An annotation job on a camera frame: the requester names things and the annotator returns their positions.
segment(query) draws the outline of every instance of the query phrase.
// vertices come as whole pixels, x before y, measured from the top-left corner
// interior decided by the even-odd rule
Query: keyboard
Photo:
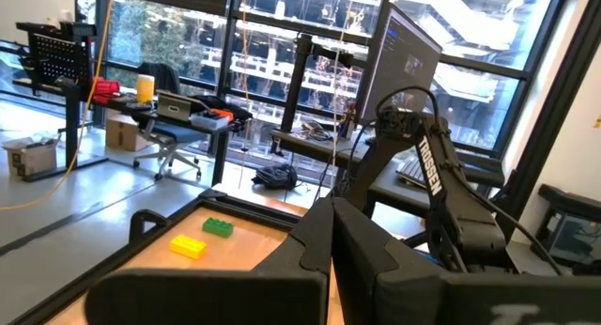
[[[420,165],[419,159],[411,158],[401,162],[396,168],[396,173],[398,174],[398,177],[405,182],[426,189],[424,173],[422,172],[422,166]]]

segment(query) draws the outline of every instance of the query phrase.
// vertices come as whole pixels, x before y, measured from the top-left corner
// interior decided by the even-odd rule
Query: yellow lego brick
[[[203,254],[203,252],[205,252],[207,244],[202,241],[195,240],[194,238],[190,238],[188,236],[179,235],[173,240],[171,240],[169,248],[171,249],[171,251],[177,254],[185,255],[186,257],[190,257],[193,259],[198,259],[200,255]]]

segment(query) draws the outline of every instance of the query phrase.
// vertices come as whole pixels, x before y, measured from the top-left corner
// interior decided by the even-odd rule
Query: cardboard box
[[[138,151],[151,143],[138,134],[138,122],[125,115],[115,115],[106,121],[106,146]]]
[[[35,142],[26,137],[8,141],[2,148],[8,155],[8,172],[11,176],[29,176],[56,168],[56,145],[58,139]]]

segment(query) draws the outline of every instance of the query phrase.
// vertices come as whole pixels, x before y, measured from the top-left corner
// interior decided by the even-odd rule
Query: pegboard
[[[29,34],[31,56],[37,61],[39,81],[54,85],[57,78],[64,76],[75,80],[82,88],[89,87],[89,49],[85,43]]]

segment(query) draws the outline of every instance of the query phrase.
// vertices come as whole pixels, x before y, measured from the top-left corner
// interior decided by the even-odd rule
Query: green lego brick
[[[234,232],[234,225],[215,218],[209,218],[203,224],[203,231],[223,238],[229,238]]]

